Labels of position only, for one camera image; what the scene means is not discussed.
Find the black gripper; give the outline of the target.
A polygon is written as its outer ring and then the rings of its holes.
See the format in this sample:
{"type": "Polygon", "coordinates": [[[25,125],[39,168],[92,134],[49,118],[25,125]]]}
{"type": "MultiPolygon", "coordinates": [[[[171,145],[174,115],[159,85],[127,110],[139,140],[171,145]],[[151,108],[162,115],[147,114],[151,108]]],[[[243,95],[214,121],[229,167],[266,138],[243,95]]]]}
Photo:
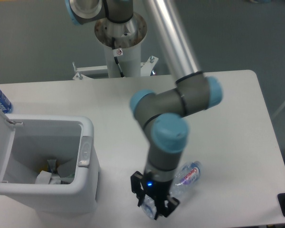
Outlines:
{"type": "Polygon", "coordinates": [[[170,196],[173,170],[145,169],[143,175],[136,171],[130,180],[132,193],[136,194],[138,199],[138,207],[154,203],[154,220],[160,216],[167,218],[180,204],[177,198],[170,196]]]}

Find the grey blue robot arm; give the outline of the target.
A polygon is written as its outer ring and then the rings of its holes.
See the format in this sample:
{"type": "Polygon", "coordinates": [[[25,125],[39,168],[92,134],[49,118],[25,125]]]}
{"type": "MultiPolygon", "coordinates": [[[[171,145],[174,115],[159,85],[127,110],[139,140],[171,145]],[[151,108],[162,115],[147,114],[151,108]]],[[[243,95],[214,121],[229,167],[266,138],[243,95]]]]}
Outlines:
{"type": "MultiPolygon", "coordinates": [[[[65,4],[73,23],[95,22],[110,77],[141,74],[140,45],[147,26],[131,0],[67,0],[65,4]]],[[[133,116],[150,144],[144,171],[131,176],[131,189],[144,213],[157,219],[178,207],[178,197],[192,182],[190,166],[176,172],[189,133],[184,117],[218,105],[223,95],[217,79],[206,77],[198,65],[174,2],[146,0],[144,5],[176,77],[174,89],[160,94],[141,90],[130,100],[133,116]]]]}

